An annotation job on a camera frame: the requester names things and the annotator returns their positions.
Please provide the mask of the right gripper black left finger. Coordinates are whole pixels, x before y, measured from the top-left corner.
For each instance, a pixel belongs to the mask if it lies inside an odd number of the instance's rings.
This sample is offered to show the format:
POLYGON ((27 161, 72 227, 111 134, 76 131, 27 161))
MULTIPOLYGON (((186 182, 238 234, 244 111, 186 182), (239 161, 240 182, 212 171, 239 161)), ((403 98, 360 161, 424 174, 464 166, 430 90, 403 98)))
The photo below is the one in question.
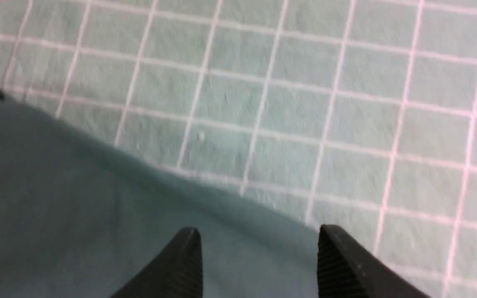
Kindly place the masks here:
POLYGON ((204 265, 197 228, 182 228, 113 298, 202 298, 204 265))

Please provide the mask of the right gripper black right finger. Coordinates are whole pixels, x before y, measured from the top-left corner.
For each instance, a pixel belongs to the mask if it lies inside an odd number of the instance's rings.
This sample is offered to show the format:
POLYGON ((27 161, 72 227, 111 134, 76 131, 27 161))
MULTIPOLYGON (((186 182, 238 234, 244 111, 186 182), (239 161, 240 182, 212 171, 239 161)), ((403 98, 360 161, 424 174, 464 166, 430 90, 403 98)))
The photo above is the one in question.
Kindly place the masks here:
POLYGON ((317 284, 320 298, 427 298, 385 266, 339 225, 319 230, 317 284))

